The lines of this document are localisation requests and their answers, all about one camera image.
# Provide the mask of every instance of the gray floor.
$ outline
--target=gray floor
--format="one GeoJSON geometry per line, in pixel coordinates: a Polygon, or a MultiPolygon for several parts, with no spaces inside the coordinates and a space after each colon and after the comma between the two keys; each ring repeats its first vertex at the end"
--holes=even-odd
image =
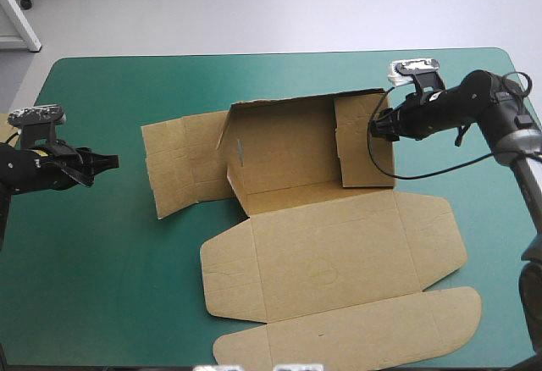
{"type": "Polygon", "coordinates": [[[533,76],[535,104],[542,93],[542,0],[33,2],[43,49],[0,53],[0,112],[32,104],[53,63],[78,56],[500,47],[533,76]]]}

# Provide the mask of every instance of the cardboard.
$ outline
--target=cardboard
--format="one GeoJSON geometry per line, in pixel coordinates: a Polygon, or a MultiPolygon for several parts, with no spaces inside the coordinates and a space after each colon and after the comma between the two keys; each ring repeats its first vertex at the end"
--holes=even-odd
{"type": "Polygon", "coordinates": [[[218,363],[268,371],[279,363],[322,363],[368,371],[443,356],[467,343],[481,317],[468,287],[420,292],[266,324],[219,337],[218,363]]]}
{"type": "MultiPolygon", "coordinates": [[[[342,191],[345,178],[348,186],[392,187],[365,161],[368,118],[381,96],[368,90],[233,104],[219,146],[247,215],[370,192],[342,191]]],[[[393,170],[390,144],[377,139],[374,147],[393,170]]]]}
{"type": "Polygon", "coordinates": [[[227,112],[191,115],[141,127],[158,218],[234,194],[216,149],[227,112]]]}
{"type": "MultiPolygon", "coordinates": [[[[234,194],[249,216],[201,249],[207,310],[268,323],[220,337],[219,363],[387,368],[451,352],[478,327],[474,290],[423,292],[467,260],[449,204],[386,190],[395,182],[368,158],[382,93],[239,102],[142,127],[159,218],[234,194]]],[[[373,149],[393,171],[391,144],[373,149]]]]}
{"type": "MultiPolygon", "coordinates": [[[[232,197],[234,177],[249,215],[367,192],[341,192],[341,179],[345,186],[392,187],[393,179],[366,161],[365,128],[382,93],[238,102],[229,112],[142,127],[158,217],[232,197]]],[[[391,144],[374,139],[374,150],[392,171],[391,144]]]]}
{"type": "Polygon", "coordinates": [[[6,141],[17,129],[8,124],[8,115],[0,114],[0,141],[6,141]]]}
{"type": "Polygon", "coordinates": [[[467,253],[445,199],[381,190],[255,214],[201,259],[212,315],[270,323],[423,291],[467,253]]]}

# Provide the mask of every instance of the white cabinet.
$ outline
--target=white cabinet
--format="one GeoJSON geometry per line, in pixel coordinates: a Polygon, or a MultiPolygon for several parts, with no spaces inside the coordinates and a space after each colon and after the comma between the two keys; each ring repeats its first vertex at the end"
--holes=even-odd
{"type": "Polygon", "coordinates": [[[0,0],[0,49],[41,49],[40,40],[15,0],[0,0]]]}

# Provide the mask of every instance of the black cable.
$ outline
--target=black cable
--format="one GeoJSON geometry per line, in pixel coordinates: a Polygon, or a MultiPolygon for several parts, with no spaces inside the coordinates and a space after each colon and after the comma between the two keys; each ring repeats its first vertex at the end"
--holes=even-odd
{"type": "Polygon", "coordinates": [[[454,165],[454,166],[451,166],[451,167],[446,168],[446,169],[441,169],[441,170],[436,170],[434,172],[429,172],[428,174],[417,174],[417,175],[414,175],[414,176],[403,176],[403,175],[400,175],[400,174],[392,174],[391,172],[387,172],[386,170],[384,170],[384,168],[382,168],[379,165],[379,163],[376,161],[376,159],[375,159],[375,157],[373,155],[373,144],[371,142],[371,139],[372,139],[372,136],[371,136],[371,124],[373,123],[374,116],[379,111],[379,108],[382,106],[382,103],[384,102],[386,96],[388,96],[388,94],[390,94],[394,89],[395,89],[395,87],[392,86],[390,89],[388,89],[387,91],[385,91],[382,94],[382,97],[380,98],[379,103],[376,105],[376,108],[374,108],[374,111],[371,114],[371,117],[369,118],[368,125],[367,125],[367,149],[368,149],[368,152],[369,152],[369,157],[371,158],[371,161],[373,161],[374,166],[380,172],[385,174],[386,176],[389,176],[389,177],[395,178],[395,179],[401,179],[401,180],[425,179],[425,178],[430,178],[432,176],[437,176],[439,174],[447,174],[448,172],[451,172],[453,170],[465,168],[467,166],[474,165],[475,163],[482,162],[487,158],[495,157],[497,155],[501,155],[501,154],[504,154],[504,153],[516,153],[518,156],[524,156],[525,158],[530,158],[530,159],[533,159],[535,161],[538,161],[538,162],[542,163],[542,158],[540,156],[537,156],[537,155],[532,154],[532,153],[526,153],[526,152],[521,152],[521,151],[499,151],[499,152],[486,153],[485,155],[482,155],[481,157],[478,157],[478,158],[475,158],[475,159],[471,159],[470,161],[466,161],[464,163],[460,163],[458,165],[454,165]]]}
{"type": "Polygon", "coordinates": [[[9,136],[9,138],[6,140],[6,144],[9,144],[11,142],[11,140],[13,140],[17,135],[19,134],[19,132],[14,132],[11,136],[9,136]]]}

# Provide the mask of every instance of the table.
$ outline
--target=table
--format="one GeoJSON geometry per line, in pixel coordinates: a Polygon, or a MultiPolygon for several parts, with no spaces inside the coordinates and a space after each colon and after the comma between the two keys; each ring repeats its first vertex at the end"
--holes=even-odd
{"type": "MultiPolygon", "coordinates": [[[[57,62],[39,104],[64,106],[60,138],[117,153],[120,169],[91,189],[14,198],[0,252],[0,341],[10,363],[211,363],[220,335],[250,327],[207,314],[199,247],[244,219],[235,200],[206,202],[158,221],[148,184],[141,125],[226,109],[254,98],[388,87],[387,66],[437,58],[448,86],[474,69],[513,69],[497,48],[365,53],[67,58],[57,62]]],[[[410,88],[392,93],[398,104],[410,88]]],[[[395,144],[396,170],[427,172],[487,153],[473,127],[395,144]]],[[[492,160],[400,191],[446,197],[468,263],[434,286],[470,285],[484,300],[477,334],[424,366],[506,366],[530,357],[517,294],[521,252],[535,231],[512,173],[492,160]]]]}

